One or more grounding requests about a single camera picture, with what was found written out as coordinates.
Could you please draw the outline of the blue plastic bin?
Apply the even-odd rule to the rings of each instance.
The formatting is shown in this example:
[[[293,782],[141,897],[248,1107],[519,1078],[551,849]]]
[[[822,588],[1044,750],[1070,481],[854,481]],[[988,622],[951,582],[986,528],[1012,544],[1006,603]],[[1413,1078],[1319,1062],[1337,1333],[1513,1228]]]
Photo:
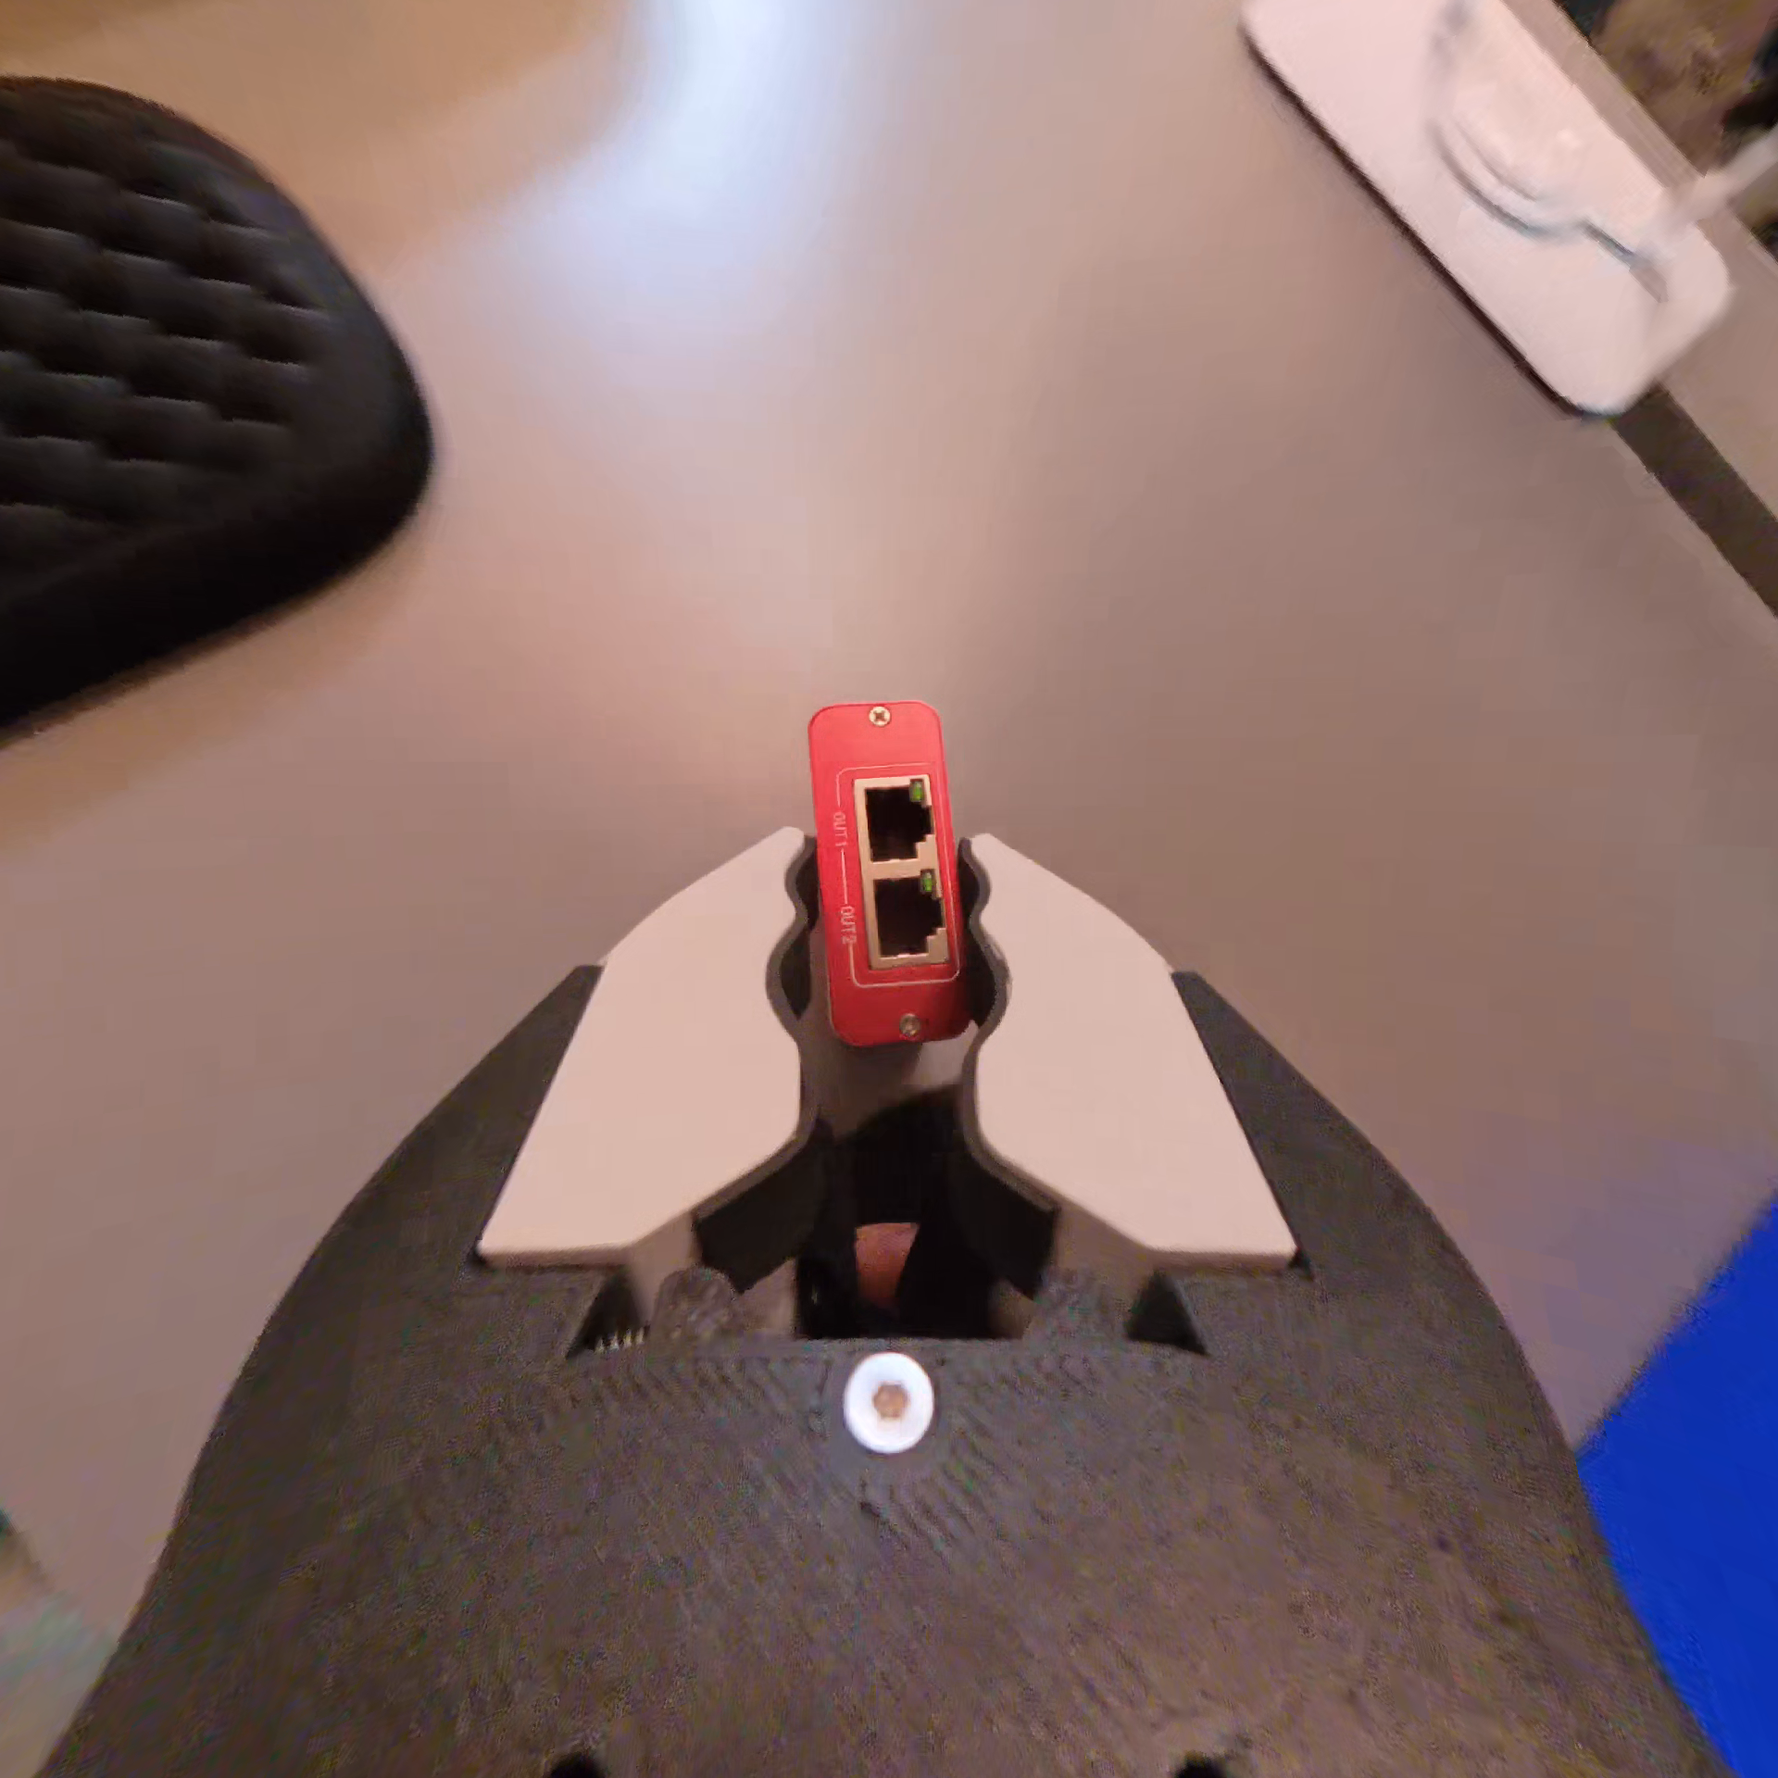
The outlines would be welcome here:
[[[1613,1565],[1732,1774],[1776,1774],[1776,1203],[1578,1449]]]

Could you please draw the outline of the black mesh pad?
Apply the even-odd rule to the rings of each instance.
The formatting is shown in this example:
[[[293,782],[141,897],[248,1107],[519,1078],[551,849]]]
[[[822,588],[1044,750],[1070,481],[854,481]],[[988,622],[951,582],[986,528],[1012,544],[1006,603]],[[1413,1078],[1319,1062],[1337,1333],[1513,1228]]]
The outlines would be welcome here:
[[[434,474],[308,216],[141,96],[3,79],[3,729],[364,566]]]

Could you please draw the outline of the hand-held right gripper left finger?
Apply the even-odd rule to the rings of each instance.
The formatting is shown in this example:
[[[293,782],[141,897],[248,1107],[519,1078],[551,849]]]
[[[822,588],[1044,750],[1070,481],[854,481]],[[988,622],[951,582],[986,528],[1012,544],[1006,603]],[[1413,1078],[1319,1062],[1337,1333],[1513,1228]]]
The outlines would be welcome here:
[[[804,853],[769,833],[602,958],[477,1236],[488,1267],[620,1269],[658,1300],[698,1263],[698,1217],[792,1152],[802,1051],[769,968],[804,930]]]

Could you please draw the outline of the instruction sign on white stand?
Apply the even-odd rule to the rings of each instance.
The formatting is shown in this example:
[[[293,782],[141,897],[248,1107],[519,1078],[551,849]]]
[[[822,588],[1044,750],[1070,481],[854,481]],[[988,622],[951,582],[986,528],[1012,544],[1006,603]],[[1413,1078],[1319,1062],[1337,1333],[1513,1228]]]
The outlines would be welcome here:
[[[1776,169],[1776,87],[1726,162],[1659,179],[1513,3],[1246,3],[1255,58],[1551,395],[1622,417],[1726,314],[1705,239]]]

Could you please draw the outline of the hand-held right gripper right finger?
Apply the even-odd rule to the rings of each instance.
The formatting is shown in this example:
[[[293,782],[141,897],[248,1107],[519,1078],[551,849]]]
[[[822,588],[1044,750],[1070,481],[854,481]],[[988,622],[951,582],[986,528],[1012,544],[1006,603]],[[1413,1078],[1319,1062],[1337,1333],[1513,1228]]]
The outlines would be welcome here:
[[[1290,1228],[1169,958],[1002,839],[965,845],[986,1015],[959,1222],[1005,1275],[1290,1269]]]

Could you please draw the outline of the red ethernet splitter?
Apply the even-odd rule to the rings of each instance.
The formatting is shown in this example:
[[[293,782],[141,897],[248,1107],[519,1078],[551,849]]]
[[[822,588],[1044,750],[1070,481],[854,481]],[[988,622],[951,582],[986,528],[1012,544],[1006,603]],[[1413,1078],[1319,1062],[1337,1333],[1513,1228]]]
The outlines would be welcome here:
[[[967,940],[945,720],[925,702],[810,718],[827,1003],[854,1049],[967,1029]]]

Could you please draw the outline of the grey desk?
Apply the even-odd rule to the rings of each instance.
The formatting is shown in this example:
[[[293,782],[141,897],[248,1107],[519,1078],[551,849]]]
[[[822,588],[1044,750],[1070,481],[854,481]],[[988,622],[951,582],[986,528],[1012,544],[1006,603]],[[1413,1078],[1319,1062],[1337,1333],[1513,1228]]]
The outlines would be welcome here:
[[[266,169],[438,467],[3,747],[3,1510],[105,1631],[317,1236],[827,702],[1202,970],[1581,1439],[1776,1192],[1776,618],[1226,3],[5,3]]]

